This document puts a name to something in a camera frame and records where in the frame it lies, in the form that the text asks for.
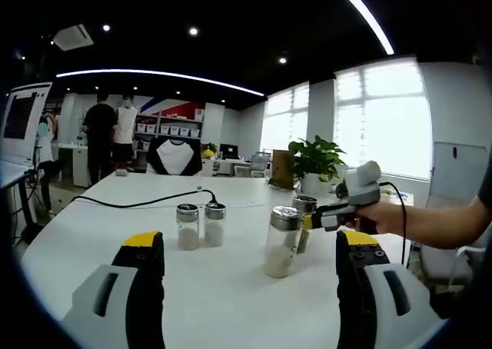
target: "human hand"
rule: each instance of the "human hand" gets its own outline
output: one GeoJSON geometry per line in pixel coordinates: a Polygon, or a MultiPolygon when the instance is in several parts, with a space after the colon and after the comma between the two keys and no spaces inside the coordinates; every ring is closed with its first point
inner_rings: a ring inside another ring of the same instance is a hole
{"type": "Polygon", "coordinates": [[[359,217],[355,223],[347,224],[349,228],[355,228],[357,231],[361,230],[361,217],[375,221],[378,234],[398,234],[403,228],[403,215],[400,205],[379,201],[367,207],[358,208],[357,216],[359,217]]]}

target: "silver jar lid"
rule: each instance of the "silver jar lid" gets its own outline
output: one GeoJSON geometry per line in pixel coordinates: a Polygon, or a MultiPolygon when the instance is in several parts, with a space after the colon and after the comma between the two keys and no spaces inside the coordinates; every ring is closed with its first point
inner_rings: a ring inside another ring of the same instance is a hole
{"type": "Polygon", "coordinates": [[[280,231],[296,231],[301,228],[303,213],[294,207],[278,205],[271,210],[270,223],[280,231]]]}
{"type": "Polygon", "coordinates": [[[225,218],[225,205],[208,203],[205,205],[205,217],[209,220],[223,220],[225,218]]]}
{"type": "Polygon", "coordinates": [[[195,222],[198,220],[198,207],[194,204],[180,204],[176,208],[176,218],[182,222],[195,222]]]}
{"type": "Polygon", "coordinates": [[[317,199],[306,197],[304,195],[296,195],[292,199],[292,207],[297,208],[304,213],[314,213],[317,207],[317,199]]]}

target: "bright window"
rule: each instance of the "bright window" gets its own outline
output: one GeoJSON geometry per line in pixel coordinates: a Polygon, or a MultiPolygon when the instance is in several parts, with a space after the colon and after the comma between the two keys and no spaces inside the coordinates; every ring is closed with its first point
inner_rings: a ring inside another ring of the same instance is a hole
{"type": "Polygon", "coordinates": [[[378,62],[336,74],[334,141],[350,166],[376,161],[389,175],[428,180],[429,103],[414,58],[378,62]]]}
{"type": "Polygon", "coordinates": [[[291,141],[305,139],[308,105],[309,82],[268,97],[264,108],[261,150],[286,150],[291,141]]]}

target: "white powder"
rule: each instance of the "white powder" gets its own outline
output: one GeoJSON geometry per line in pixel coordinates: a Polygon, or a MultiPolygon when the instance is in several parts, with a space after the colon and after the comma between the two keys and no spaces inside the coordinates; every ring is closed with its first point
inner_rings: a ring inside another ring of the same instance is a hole
{"type": "Polygon", "coordinates": [[[267,254],[263,266],[263,272],[272,278],[284,278],[289,275],[294,252],[292,248],[284,245],[275,245],[267,249],[267,254]]]}
{"type": "Polygon", "coordinates": [[[192,228],[180,228],[178,231],[178,248],[193,251],[198,248],[198,232],[192,228]]]}
{"type": "Polygon", "coordinates": [[[205,222],[205,244],[209,247],[220,247],[224,239],[224,226],[222,221],[205,222]]]}

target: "potted plant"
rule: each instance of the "potted plant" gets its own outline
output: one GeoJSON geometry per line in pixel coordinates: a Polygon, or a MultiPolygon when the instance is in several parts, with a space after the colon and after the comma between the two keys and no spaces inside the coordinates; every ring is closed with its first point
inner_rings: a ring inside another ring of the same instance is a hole
{"type": "Polygon", "coordinates": [[[214,143],[207,143],[207,144],[202,144],[201,145],[201,156],[203,158],[210,158],[217,153],[217,145],[214,143]]]}
{"type": "Polygon", "coordinates": [[[312,143],[307,140],[291,142],[289,151],[294,154],[294,174],[301,179],[303,193],[322,192],[327,183],[338,178],[335,166],[345,165],[339,155],[345,152],[336,143],[326,141],[318,135],[312,143]]]}

